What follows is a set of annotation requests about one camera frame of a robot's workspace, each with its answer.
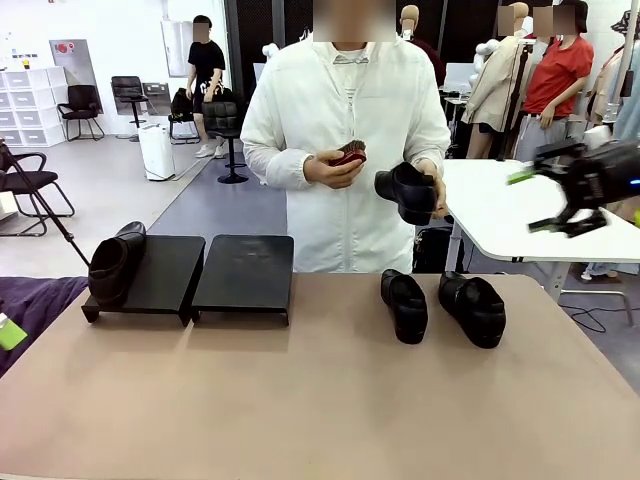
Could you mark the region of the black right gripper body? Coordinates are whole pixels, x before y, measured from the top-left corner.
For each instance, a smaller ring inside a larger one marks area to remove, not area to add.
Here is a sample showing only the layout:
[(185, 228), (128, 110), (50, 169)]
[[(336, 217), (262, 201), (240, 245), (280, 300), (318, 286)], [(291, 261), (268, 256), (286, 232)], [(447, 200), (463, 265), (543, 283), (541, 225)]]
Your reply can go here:
[(595, 209), (628, 196), (628, 178), (623, 163), (628, 157), (624, 144), (605, 144), (588, 150), (581, 147), (572, 154), (564, 192), (575, 209)]

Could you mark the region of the person's left hand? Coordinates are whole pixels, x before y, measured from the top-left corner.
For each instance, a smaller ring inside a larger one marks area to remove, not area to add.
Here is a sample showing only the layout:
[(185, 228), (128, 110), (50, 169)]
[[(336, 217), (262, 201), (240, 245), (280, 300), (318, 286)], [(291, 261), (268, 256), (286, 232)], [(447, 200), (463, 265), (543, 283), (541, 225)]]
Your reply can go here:
[(436, 192), (436, 204), (432, 216), (436, 219), (443, 219), (448, 215), (446, 204), (446, 185), (438, 167), (429, 159), (421, 159), (414, 163), (414, 167), (425, 176), (431, 176)]

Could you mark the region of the person's right hand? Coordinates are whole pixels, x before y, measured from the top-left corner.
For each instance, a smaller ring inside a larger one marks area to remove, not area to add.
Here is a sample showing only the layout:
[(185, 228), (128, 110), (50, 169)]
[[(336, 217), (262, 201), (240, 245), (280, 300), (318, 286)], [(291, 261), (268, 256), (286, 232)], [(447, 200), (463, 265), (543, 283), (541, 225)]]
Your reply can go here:
[(322, 151), (310, 156), (303, 165), (305, 180), (309, 184), (319, 183), (334, 190), (351, 186), (363, 169), (363, 161), (356, 159), (337, 166), (332, 165), (333, 161), (343, 157), (344, 153), (339, 150)]

